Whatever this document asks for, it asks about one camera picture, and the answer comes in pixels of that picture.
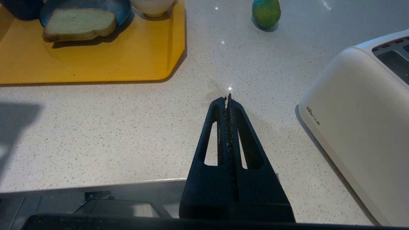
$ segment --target bowl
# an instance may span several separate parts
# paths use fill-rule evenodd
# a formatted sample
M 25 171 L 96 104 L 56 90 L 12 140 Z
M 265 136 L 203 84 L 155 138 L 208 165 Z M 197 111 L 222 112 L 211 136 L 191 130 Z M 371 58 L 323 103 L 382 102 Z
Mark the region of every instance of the bowl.
M 159 17 L 168 11 L 174 0 L 130 0 L 132 5 L 149 17 Z

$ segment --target lime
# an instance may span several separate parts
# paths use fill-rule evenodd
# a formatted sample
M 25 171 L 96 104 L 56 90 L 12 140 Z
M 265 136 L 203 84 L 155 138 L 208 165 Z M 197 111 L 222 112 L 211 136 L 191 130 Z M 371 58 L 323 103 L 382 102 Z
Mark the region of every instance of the lime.
M 280 19 L 281 9 L 278 0 L 254 0 L 253 17 L 262 28 L 273 27 Z

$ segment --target speckled white countertop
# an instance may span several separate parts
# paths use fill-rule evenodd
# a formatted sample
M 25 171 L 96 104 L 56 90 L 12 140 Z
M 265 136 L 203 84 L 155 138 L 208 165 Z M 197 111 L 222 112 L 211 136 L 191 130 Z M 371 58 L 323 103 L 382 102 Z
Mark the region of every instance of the speckled white countertop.
M 184 178 L 210 102 L 231 92 L 298 222 L 371 224 L 295 108 L 342 49 L 407 29 L 409 2 L 282 0 L 274 32 L 251 6 L 186 0 L 187 58 L 166 82 L 1 87 L 0 194 Z

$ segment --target blue plate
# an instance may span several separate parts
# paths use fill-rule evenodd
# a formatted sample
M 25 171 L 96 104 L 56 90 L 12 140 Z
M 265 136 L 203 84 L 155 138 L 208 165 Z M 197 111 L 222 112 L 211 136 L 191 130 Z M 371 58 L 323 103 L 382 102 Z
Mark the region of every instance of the blue plate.
M 112 11 L 117 18 L 117 27 L 129 16 L 132 4 L 129 0 L 48 0 L 40 12 L 40 23 L 47 25 L 56 9 L 94 8 Z

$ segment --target white toaster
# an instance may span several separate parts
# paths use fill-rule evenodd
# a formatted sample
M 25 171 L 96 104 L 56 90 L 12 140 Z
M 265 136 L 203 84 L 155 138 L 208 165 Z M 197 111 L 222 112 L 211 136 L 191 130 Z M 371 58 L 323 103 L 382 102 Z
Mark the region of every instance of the white toaster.
M 409 226 L 409 30 L 346 48 L 302 120 L 382 225 Z

